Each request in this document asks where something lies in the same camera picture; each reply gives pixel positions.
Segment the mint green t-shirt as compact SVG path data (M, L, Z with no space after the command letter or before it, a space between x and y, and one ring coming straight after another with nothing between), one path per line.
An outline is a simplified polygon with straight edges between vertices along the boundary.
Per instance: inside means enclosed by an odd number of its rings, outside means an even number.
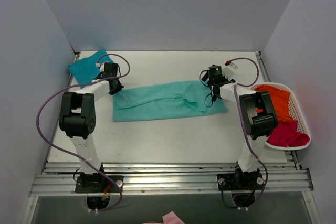
M113 96L114 122L208 116L228 112L222 101L211 104L209 88L180 81L122 90Z

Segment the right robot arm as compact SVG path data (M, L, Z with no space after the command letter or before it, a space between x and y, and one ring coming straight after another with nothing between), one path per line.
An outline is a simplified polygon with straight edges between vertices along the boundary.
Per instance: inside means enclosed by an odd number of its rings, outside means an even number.
M237 105L245 146L237 161L240 171L233 175L233 182L244 189L252 182L250 173L261 166L266 138L278 126L278 119L270 93L237 84L232 78L235 70L235 66L212 65L200 73L200 81L210 88L211 104L221 99Z

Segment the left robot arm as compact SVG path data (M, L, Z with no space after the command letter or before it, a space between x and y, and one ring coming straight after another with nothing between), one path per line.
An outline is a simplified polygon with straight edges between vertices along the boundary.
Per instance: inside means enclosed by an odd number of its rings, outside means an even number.
M103 96L122 90L120 67L117 63L98 64L99 74L80 90L62 95L59 127L75 147L80 160L80 171L90 175L87 186L94 192L105 188L106 179L97 174L103 172L93 140L96 127L96 102Z

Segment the folded teal t-shirt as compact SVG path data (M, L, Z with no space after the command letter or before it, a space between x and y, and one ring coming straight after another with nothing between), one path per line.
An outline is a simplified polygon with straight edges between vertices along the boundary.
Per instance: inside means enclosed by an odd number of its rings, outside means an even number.
M107 52L105 50L100 50L89 57L82 58L68 65L70 73L73 75L77 83L81 84L81 89L85 87L85 84L91 83L92 80L100 73L96 63L100 57L106 54Z

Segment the orange t-shirt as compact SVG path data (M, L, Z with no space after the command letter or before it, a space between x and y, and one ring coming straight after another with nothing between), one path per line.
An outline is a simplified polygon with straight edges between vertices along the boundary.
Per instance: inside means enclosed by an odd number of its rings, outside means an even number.
M290 98L290 93L288 91L267 84L258 85L254 87L253 90L258 92L269 92L278 122L289 124L293 121L288 109Z

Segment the white plastic laundry basket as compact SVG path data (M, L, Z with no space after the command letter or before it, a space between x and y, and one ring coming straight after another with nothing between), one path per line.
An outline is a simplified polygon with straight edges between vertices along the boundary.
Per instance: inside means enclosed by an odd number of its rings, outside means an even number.
M286 85L280 84L280 83L274 83L274 82L264 82L264 83L258 83L253 85L250 89L253 90L254 87L258 86L258 85L262 85L262 84L267 84L267 85L271 85L274 86L278 89L282 89L285 91L288 91L290 93L290 98L289 98L289 105L288 105L288 109L289 109L289 114L290 116L293 118L293 120L296 120L298 122L298 126L297 126L297 131L301 132L301 133L305 133L310 137L310 133L309 130L306 126L306 122L305 119L303 118L301 109L298 105L297 99L294 95L294 93L292 92L292 90L287 87ZM294 150L302 150L306 147L308 147L310 144L310 141L304 145L304 146L299 146L299 147L277 147L277 146L273 146L269 143L265 143L266 146L276 149L276 150L289 150L289 151L294 151Z

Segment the magenta t-shirt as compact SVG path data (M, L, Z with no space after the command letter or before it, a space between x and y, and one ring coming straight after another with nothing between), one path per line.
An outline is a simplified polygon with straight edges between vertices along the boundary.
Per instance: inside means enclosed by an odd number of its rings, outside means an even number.
M297 131L298 122L293 120L291 123L279 122L267 140L267 143L277 147L299 147L304 146L310 141L310 137Z

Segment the pink cloth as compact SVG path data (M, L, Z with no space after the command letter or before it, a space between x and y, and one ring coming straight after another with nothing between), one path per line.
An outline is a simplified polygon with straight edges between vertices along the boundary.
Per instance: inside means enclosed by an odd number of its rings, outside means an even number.
M162 220L164 224L184 224L184 222L172 211L164 215Z

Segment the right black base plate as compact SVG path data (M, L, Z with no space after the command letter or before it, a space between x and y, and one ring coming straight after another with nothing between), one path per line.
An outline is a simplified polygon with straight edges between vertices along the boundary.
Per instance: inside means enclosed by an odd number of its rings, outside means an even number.
M264 186L261 173L219 173L216 177L218 189L223 191L262 190Z

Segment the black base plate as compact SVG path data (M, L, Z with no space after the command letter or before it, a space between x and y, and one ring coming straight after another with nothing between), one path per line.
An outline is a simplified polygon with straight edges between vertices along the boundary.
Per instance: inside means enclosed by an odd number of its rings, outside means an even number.
M75 193L94 194L94 193L118 193L119 189L114 185L113 180L122 190L124 177L121 175L109 175L109 179L99 175L80 175L76 180Z
M216 177L218 189L223 191L262 190L264 186L261 173L219 173Z

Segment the aluminium rail frame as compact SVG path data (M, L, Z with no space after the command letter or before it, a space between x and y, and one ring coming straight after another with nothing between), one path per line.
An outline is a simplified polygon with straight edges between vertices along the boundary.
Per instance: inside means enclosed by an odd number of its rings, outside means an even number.
M233 51L118 51L117 62L128 75L127 88L174 81L197 80L212 63L238 63L236 79L261 83L267 74L259 52ZM110 174L124 176L123 195L210 195L218 192L216 175L232 172L243 150L237 108L227 103L227 113L185 119L115 123L112 98L98 101L94 131L98 156ZM292 149L266 145L262 170L269 180L262 198L243 216L281 223L320 223L310 172L299 165Z

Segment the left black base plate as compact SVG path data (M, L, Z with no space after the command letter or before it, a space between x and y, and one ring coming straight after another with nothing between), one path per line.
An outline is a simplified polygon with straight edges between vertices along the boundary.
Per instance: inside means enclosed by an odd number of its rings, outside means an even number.
M76 180L75 193L94 194L94 193L118 193L119 189L114 185L113 180L122 190L124 177L121 175L109 175L109 179L99 175L80 175Z

